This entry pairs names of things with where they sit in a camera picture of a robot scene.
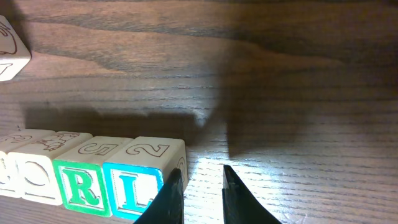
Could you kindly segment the yellow C block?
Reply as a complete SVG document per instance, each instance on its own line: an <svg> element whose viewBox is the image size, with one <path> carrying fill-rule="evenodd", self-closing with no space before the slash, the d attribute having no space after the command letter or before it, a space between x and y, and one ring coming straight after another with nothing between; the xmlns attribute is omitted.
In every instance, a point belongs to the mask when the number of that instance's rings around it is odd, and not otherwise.
<svg viewBox="0 0 398 224"><path fill-rule="evenodd" d="M54 132L44 129L23 129L1 136L1 195L12 198L21 198L22 195L22 185L18 178L19 168L9 153Z"/></svg>

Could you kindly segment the yellow O block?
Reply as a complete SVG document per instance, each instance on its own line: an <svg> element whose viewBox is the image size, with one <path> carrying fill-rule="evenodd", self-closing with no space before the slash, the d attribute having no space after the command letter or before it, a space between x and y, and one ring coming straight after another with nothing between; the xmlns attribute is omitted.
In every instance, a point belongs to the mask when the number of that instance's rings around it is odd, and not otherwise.
<svg viewBox="0 0 398 224"><path fill-rule="evenodd" d="M49 205L61 205L62 196L53 160L93 137L90 133L55 132L9 153L19 168L21 197Z"/></svg>

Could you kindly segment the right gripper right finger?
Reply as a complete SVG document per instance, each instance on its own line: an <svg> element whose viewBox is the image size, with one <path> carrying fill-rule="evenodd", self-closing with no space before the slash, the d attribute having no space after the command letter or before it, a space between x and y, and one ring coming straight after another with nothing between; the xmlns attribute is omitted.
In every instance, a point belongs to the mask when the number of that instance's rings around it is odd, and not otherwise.
<svg viewBox="0 0 398 224"><path fill-rule="evenodd" d="M245 186L229 165L223 166L224 224L281 224Z"/></svg>

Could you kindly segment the green R block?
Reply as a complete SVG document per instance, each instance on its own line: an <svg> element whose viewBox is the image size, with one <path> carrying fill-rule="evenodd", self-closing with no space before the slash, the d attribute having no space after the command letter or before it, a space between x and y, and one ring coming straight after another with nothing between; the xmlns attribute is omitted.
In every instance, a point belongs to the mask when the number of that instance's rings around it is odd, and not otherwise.
<svg viewBox="0 0 398 224"><path fill-rule="evenodd" d="M131 138L96 136L53 160L53 168L68 210L110 217L103 164Z"/></svg>

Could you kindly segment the blue L block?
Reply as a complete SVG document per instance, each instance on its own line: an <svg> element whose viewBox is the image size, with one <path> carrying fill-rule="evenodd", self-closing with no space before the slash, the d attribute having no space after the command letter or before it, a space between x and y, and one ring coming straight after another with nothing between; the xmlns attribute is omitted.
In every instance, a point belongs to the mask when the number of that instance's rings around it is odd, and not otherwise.
<svg viewBox="0 0 398 224"><path fill-rule="evenodd" d="M150 206L174 168L188 185L185 141L140 136L103 164L112 214L137 220Z"/></svg>

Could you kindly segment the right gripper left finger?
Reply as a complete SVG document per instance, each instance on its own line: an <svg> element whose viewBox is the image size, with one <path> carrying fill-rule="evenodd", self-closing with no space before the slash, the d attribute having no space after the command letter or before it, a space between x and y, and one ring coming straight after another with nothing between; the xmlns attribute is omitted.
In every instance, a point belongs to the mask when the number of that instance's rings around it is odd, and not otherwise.
<svg viewBox="0 0 398 224"><path fill-rule="evenodd" d="M174 168L149 208L134 224L184 224L182 171Z"/></svg>

